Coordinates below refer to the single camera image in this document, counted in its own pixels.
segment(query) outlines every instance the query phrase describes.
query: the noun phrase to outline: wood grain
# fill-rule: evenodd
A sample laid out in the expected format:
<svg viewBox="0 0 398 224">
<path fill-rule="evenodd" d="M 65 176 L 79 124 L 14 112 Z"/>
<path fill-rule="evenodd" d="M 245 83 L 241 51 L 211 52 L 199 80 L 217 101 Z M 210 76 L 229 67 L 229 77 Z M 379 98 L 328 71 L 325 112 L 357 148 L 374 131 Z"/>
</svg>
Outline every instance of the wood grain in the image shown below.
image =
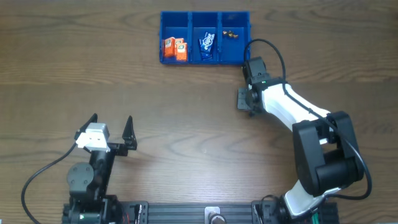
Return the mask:
<svg viewBox="0 0 398 224">
<path fill-rule="evenodd" d="M 159 63 L 162 10 L 249 10 L 252 37 L 282 52 L 295 91 L 351 115 L 372 195 L 337 200 L 341 223 L 398 221 L 396 1 L 0 1 L 0 219 L 30 223 L 25 181 L 61 156 L 93 113 L 121 141 L 133 116 L 139 147 L 117 158 L 109 194 L 149 202 L 250 202 L 297 180 L 292 135 L 272 115 L 236 109 L 233 66 Z M 275 53 L 254 44 L 269 71 Z M 29 209 L 60 223 L 75 150 L 28 188 Z M 361 194 L 364 181 L 345 194 Z"/>
</svg>

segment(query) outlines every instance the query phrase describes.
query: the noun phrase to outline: blue snack wrapper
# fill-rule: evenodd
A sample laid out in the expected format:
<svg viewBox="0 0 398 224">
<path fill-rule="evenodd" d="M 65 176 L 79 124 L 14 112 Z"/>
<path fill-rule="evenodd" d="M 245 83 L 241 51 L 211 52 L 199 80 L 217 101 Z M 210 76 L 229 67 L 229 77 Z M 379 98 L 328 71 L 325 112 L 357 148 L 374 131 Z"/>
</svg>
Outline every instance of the blue snack wrapper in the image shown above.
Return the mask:
<svg viewBox="0 0 398 224">
<path fill-rule="evenodd" d="M 212 59 L 211 48 L 214 44 L 216 34 L 206 32 L 203 40 L 199 39 L 200 54 L 202 60 Z"/>
</svg>

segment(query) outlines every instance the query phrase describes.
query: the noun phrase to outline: blue tray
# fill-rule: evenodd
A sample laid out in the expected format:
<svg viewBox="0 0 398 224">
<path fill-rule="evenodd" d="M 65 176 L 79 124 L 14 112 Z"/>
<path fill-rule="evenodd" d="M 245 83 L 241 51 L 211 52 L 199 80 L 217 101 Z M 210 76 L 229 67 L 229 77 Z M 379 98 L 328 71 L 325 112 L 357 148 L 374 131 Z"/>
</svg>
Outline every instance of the blue tray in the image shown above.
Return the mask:
<svg viewBox="0 0 398 224">
<path fill-rule="evenodd" d="M 159 59 L 163 64 L 224 64 L 241 65 L 243 50 L 251 40 L 250 12 L 173 12 L 160 13 Z M 237 39 L 223 36 L 223 31 L 233 31 Z M 202 60 L 198 39 L 203 39 L 205 32 L 216 34 L 213 44 L 213 58 Z M 184 38 L 188 44 L 188 60 L 179 62 L 175 57 L 164 57 L 163 40 L 169 38 Z"/>
</svg>

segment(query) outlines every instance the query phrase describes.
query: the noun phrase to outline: wooden surface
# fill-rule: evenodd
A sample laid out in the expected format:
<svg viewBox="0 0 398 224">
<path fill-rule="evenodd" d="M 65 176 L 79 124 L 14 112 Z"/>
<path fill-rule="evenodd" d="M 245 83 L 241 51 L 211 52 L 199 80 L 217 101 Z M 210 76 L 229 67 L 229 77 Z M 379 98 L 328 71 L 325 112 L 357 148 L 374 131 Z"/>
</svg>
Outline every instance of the wooden surface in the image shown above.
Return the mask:
<svg viewBox="0 0 398 224">
<path fill-rule="evenodd" d="M 0 2 L 0 219 L 30 223 L 21 189 L 60 157 L 93 113 L 111 139 L 131 114 L 138 150 L 117 158 L 108 193 L 149 202 L 250 202 L 297 180 L 292 134 L 272 115 L 236 109 L 239 67 L 159 63 L 161 10 L 251 11 L 252 37 L 282 52 L 297 93 L 351 115 L 373 193 L 337 200 L 342 223 L 398 222 L 398 4 L 396 1 Z M 253 55 L 281 73 L 276 54 Z M 30 184 L 43 223 L 60 223 L 70 156 Z M 365 181 L 345 194 L 362 194 Z"/>
</svg>

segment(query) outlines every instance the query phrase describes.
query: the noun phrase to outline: orange packet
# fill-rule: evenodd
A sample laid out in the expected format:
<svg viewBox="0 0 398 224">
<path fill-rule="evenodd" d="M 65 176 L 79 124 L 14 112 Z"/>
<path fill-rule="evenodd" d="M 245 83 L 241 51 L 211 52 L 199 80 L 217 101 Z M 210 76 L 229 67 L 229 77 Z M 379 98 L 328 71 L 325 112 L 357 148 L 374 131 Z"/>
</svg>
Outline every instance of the orange packet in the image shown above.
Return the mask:
<svg viewBox="0 0 398 224">
<path fill-rule="evenodd" d="M 177 56 L 177 44 L 184 43 L 184 38 L 176 38 L 175 39 L 175 49 L 174 49 L 174 55 Z"/>
<path fill-rule="evenodd" d="M 175 51 L 175 38 L 167 38 L 164 40 L 164 43 L 164 57 L 173 57 Z"/>
<path fill-rule="evenodd" d="M 181 43 L 177 44 L 177 53 L 176 53 L 176 59 L 181 62 L 186 62 L 188 59 L 188 44 L 187 43 Z"/>
</svg>

